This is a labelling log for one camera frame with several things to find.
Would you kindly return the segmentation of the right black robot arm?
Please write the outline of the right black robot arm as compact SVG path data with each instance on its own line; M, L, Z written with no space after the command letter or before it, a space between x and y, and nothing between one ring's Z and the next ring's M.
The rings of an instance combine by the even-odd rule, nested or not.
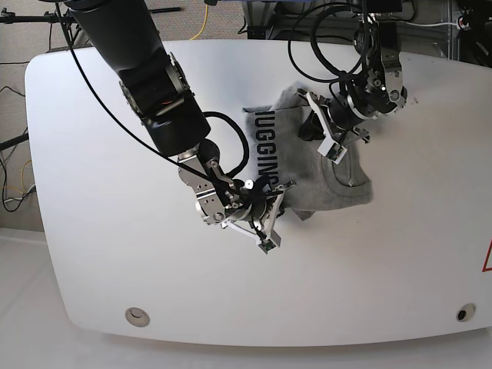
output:
M145 2L66 1L65 5L119 77L123 95L154 143L151 151L176 165L179 177L194 192L204 223L245 234L264 253L279 247L281 237L274 223L284 194L294 183L272 187L265 175L238 179L250 158L246 135L227 115L200 109L181 66L165 51ZM208 139L209 118L224 121L241 142L241 161L228 172L220 166L219 147Z

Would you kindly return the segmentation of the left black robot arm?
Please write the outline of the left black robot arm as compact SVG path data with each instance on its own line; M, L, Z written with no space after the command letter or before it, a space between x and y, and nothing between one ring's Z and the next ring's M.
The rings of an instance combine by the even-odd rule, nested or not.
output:
M403 83L400 61L401 44L397 23L392 18L401 12L400 1L339 1L318 5L302 12L291 26L291 33L311 13L315 14L308 33L315 58L329 71L328 79L315 78L306 72L302 76L310 81L339 87L325 98L312 91L298 90L298 95L311 108L307 121L298 135L305 141L320 141L318 153L339 164L350 145L358 140L370 141L368 131L361 123L390 115L407 103L407 89ZM358 60L348 71L337 68L321 51L317 30L329 16L350 12L358 16L352 44Z

